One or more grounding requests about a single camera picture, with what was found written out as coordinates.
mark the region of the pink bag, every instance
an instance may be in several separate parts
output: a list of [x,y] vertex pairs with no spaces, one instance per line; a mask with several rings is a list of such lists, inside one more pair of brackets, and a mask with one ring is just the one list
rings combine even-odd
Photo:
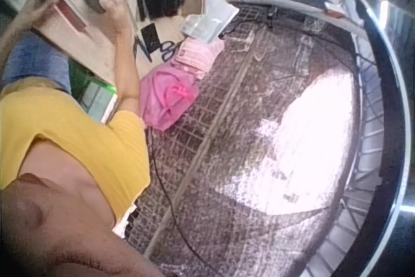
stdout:
[[166,131],[198,94],[192,74],[175,69],[170,63],[161,64],[141,81],[140,116],[147,126]]

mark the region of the desk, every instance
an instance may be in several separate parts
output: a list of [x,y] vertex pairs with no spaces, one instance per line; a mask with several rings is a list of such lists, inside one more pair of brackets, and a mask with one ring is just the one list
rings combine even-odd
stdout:
[[[20,10],[26,0],[5,0],[16,10]],[[90,69],[101,79],[114,85],[113,56],[114,46],[112,44],[113,34],[111,28],[106,26],[105,17],[96,14],[85,4],[84,0],[71,0],[90,22],[86,31],[89,34],[77,34],[58,15],[53,15],[46,23],[38,29],[51,43],[59,47],[71,58]],[[127,0],[131,11],[135,15],[137,10],[136,0]],[[180,33],[180,25],[184,19],[181,16],[174,18],[162,18],[155,21],[160,41],[171,40],[179,42],[183,40]],[[137,23],[138,30],[152,23],[144,21]],[[143,78],[153,67],[162,63],[161,53],[156,51],[151,54],[153,62],[150,63],[140,49],[137,50],[137,70]]]

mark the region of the blue fabric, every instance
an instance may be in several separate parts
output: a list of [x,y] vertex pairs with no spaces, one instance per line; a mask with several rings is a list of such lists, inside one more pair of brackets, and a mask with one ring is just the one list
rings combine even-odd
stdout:
[[45,77],[71,94],[67,56],[29,32],[13,48],[2,81],[4,86],[27,77]]

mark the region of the yellow t-shirt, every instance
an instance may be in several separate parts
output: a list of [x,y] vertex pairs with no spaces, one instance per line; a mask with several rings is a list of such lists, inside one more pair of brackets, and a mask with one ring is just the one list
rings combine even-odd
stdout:
[[50,80],[27,78],[11,85],[0,101],[0,189],[17,178],[36,138],[45,138],[75,157],[94,177],[117,222],[150,184],[143,121],[128,111],[107,124],[90,118]]

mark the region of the wire grid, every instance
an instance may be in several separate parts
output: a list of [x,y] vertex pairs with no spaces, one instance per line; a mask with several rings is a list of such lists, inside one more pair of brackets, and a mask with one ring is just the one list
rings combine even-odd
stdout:
[[330,277],[334,273],[361,231],[376,187],[381,184],[379,168],[385,131],[381,79],[377,66],[373,63],[375,58],[370,44],[355,37],[353,45],[357,53],[372,61],[369,63],[362,59],[357,64],[361,80],[361,112],[355,160],[340,200],[337,217],[301,277]]
[[[241,6],[241,10],[226,31],[234,28],[234,22],[264,20],[264,13],[263,8],[259,6]],[[216,59],[207,77],[200,82],[200,95],[192,107],[167,131],[153,131],[154,157],[163,184],[171,198],[182,183],[202,142],[207,138],[214,118],[235,80],[235,72],[224,69],[239,66],[243,57],[233,58],[230,57],[230,53],[242,51],[246,45],[244,40],[256,29],[256,22],[239,24],[237,30],[226,40],[225,51]],[[136,200],[136,209],[128,217],[125,228],[126,241],[141,253],[145,252],[169,208],[151,162],[150,176],[152,183]]]
[[[307,23],[304,23],[302,27],[308,29],[309,24],[307,19]],[[316,32],[322,30],[320,24],[313,25],[311,29]],[[239,205],[239,199],[242,196],[236,200],[235,197],[230,196],[230,193],[219,190],[224,185],[228,186],[235,183],[231,179],[236,164],[248,163],[252,158],[256,158],[260,154],[263,155],[263,151],[255,147],[257,142],[252,139],[253,136],[250,136],[249,132],[243,130],[248,130],[249,126],[246,125],[256,118],[251,117],[251,115],[258,114],[260,116],[259,111],[261,108],[256,111],[256,114],[247,115],[246,113],[250,111],[249,105],[241,104],[250,102],[250,99],[256,101],[257,97],[254,95],[257,93],[253,92],[251,94],[250,91],[260,90],[261,94],[265,94],[266,91],[261,86],[267,86],[268,88],[272,84],[273,87],[270,87],[268,90],[278,90],[278,92],[275,92],[275,95],[277,93],[278,95],[270,97],[269,101],[262,100],[261,106],[263,108],[271,108],[272,112],[279,111],[279,115],[282,115],[285,108],[281,106],[288,107],[302,93],[301,90],[304,90],[311,83],[310,80],[304,82],[306,78],[299,77],[298,75],[296,78],[286,78],[286,76],[292,76],[288,75],[288,72],[291,74],[302,73],[303,63],[299,63],[297,60],[301,61],[302,57],[308,55],[309,41],[303,40],[304,36],[297,31],[294,32],[277,27],[274,27],[272,36],[267,38],[267,33],[271,32],[269,30],[263,32],[261,39],[254,43],[255,49],[251,51],[252,54],[250,53],[252,61],[248,62],[249,70],[245,75],[240,76],[243,79],[239,90],[235,92],[232,105],[230,105],[231,103],[227,104],[231,106],[230,111],[225,112],[224,110],[218,116],[225,115],[223,123],[219,126],[218,131],[220,135],[213,139],[209,151],[200,157],[200,167],[193,175],[189,187],[180,204],[175,209],[178,222],[191,245],[196,248],[197,252],[208,263],[212,263],[225,276],[259,276],[261,271],[262,274],[278,276],[278,274],[283,274],[286,269],[290,271],[298,269],[300,273],[302,269],[300,263],[306,261],[308,256],[304,256],[302,260],[294,260],[296,264],[289,268],[289,263],[293,258],[288,259],[283,254],[291,247],[292,250],[296,251],[304,250],[304,254],[314,252],[314,243],[310,243],[310,240],[307,242],[307,239],[317,241],[319,238],[324,237],[326,229],[331,225],[329,221],[330,216],[332,213],[335,213],[337,206],[337,202],[334,201],[332,208],[324,210],[323,213],[318,212],[317,215],[313,216],[301,214],[304,220],[308,220],[310,217],[309,221],[311,223],[308,223],[309,221],[296,221],[296,217],[300,217],[300,215],[295,214],[289,214],[284,217],[278,216],[275,219],[271,217],[273,221],[270,221],[268,216],[264,217],[260,212],[249,208],[245,204]],[[268,47],[265,56],[263,56],[262,50],[264,47],[261,48],[261,44],[265,44]],[[341,66],[337,59],[334,57],[330,58],[330,55],[327,55],[327,51],[319,48],[320,46],[317,46],[313,55],[307,56],[310,62],[308,75],[313,77],[314,74],[322,72],[321,68],[327,68],[326,64],[330,64],[330,67],[332,64]],[[351,59],[350,55],[345,53],[345,51],[341,51],[341,53],[340,55],[344,55],[347,60]],[[275,67],[278,67],[279,70],[277,72],[281,75],[277,76],[271,70]],[[265,72],[267,69],[270,70],[272,76],[260,74],[260,72]],[[284,78],[277,82],[277,77]],[[277,115],[272,115],[272,117],[277,120]],[[222,165],[215,166],[215,163],[221,163]],[[236,188],[239,190],[244,189],[243,183],[240,181],[237,183]],[[339,193],[341,194],[341,187],[334,187],[333,190],[335,189],[338,195]],[[293,198],[292,194],[287,193],[287,195],[288,198],[285,198],[285,200]],[[275,235],[271,234],[273,231],[272,224],[278,227]],[[291,227],[289,224],[295,224],[295,228],[290,230],[292,230],[292,233],[299,235],[299,237],[302,236],[300,240],[295,241],[294,239],[292,241],[292,234],[280,231],[282,228]],[[169,222],[166,230],[157,240],[158,242],[155,244],[156,246],[152,252],[149,252],[152,249],[151,246],[146,250],[147,255],[150,254],[150,259],[154,263],[159,265],[160,263],[168,263],[172,266],[175,264],[177,267],[181,267],[181,269],[175,271],[178,276],[215,275],[188,251],[172,222]],[[279,250],[281,249],[276,248],[276,241],[278,242],[277,245],[284,247],[283,252],[280,253]],[[253,267],[257,267],[258,271],[254,272]]]

